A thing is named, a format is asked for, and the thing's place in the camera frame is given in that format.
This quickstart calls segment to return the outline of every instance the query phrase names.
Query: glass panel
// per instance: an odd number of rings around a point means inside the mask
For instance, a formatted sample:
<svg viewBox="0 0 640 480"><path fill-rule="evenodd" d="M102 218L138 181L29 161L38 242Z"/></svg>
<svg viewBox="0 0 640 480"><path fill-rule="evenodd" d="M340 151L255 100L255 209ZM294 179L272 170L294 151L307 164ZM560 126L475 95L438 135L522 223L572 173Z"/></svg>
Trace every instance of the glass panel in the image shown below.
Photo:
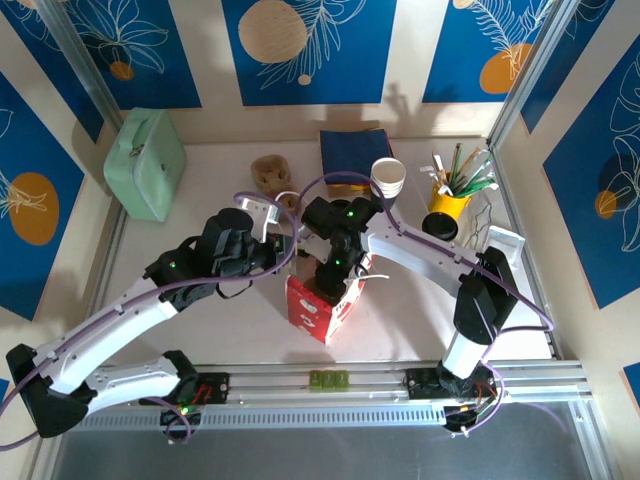
<svg viewBox="0 0 640 480"><path fill-rule="evenodd" d="M588 478L566 403L509 404L469 438L442 428L69 433L53 479Z"/></svg>

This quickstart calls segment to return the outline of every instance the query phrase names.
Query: cardboard box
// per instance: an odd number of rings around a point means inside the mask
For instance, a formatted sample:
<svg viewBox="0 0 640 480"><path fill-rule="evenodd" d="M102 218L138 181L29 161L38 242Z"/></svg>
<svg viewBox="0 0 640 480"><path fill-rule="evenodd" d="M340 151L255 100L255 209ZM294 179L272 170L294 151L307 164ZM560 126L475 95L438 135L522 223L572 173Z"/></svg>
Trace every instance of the cardboard box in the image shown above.
<svg viewBox="0 0 640 480"><path fill-rule="evenodd" d="M365 255L361 263L369 270L371 255ZM331 299L315 286L313 276L317 265L318 260L312 256L296 259L296 273L287 278L287 310L289 323L327 344L351 313L366 281L350 282L341 298Z"/></svg>

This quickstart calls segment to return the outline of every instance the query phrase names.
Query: green case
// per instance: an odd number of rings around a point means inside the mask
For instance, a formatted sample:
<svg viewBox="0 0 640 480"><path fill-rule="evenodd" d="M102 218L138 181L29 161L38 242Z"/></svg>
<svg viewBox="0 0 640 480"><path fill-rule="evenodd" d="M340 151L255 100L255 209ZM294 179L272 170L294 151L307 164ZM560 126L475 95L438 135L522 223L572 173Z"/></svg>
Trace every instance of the green case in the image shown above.
<svg viewBox="0 0 640 480"><path fill-rule="evenodd" d="M185 162L169 114L134 108L107 156L104 177L131 218L163 222Z"/></svg>

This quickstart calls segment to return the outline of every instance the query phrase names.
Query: yellow cup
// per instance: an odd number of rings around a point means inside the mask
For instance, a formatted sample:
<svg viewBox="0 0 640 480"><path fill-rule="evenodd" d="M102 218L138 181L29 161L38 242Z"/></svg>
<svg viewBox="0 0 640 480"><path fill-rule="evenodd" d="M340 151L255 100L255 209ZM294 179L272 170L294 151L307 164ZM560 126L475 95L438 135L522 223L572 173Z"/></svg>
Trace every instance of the yellow cup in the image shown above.
<svg viewBox="0 0 640 480"><path fill-rule="evenodd" d="M471 202L471 197L455 198L446 194L438 193L438 186L434 185L431 191L431 201L429 202L429 212L446 213L454 220L458 220L463 210Z"/></svg>

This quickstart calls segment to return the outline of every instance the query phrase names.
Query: blue notebook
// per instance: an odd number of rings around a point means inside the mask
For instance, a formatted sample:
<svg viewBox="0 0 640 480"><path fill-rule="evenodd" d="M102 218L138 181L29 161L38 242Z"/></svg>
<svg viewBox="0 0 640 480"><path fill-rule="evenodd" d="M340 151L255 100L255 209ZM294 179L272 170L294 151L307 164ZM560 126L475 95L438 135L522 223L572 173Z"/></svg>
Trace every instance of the blue notebook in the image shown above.
<svg viewBox="0 0 640 480"><path fill-rule="evenodd" d="M366 130L362 132L320 131L320 149L324 173L348 170L367 177L371 174L373 162L384 157L393 157L387 132ZM333 184L366 185L361 178L335 177L327 180Z"/></svg>

